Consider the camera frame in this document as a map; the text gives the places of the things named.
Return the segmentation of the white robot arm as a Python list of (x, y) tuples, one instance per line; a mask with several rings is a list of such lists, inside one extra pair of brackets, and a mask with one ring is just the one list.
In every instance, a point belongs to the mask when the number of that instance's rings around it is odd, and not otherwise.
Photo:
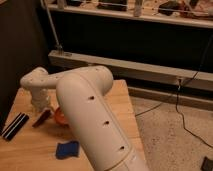
[(41, 108), (46, 91), (54, 89), (58, 104), (95, 171), (149, 171), (146, 162), (121, 128), (104, 95), (113, 86), (105, 66), (48, 73), (38, 67), (20, 80)]

